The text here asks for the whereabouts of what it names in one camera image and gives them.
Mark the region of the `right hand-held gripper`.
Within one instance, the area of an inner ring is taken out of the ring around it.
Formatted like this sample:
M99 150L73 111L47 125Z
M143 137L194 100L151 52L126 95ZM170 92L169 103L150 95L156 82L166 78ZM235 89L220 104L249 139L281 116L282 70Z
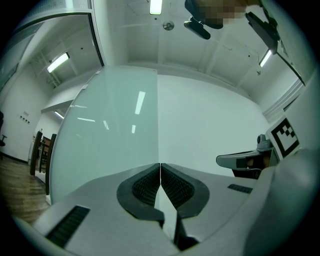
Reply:
M286 117L281 117L256 141L256 150L218 155L216 163L231 169L235 177L258 179L263 169L277 165L300 147L298 137Z

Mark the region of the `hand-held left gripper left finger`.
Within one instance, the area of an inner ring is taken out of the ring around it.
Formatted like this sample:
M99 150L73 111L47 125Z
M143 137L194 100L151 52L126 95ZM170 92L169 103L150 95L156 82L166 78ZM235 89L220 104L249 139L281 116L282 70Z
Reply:
M160 165L148 164L93 179L46 210L34 228L79 256L173 256L155 208Z

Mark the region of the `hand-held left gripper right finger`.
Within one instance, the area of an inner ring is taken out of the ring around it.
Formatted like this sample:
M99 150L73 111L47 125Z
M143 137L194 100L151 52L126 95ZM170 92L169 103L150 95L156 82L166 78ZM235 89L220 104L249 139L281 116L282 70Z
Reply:
M200 244L244 204L255 179L161 164L161 186L177 212L173 243L180 251Z

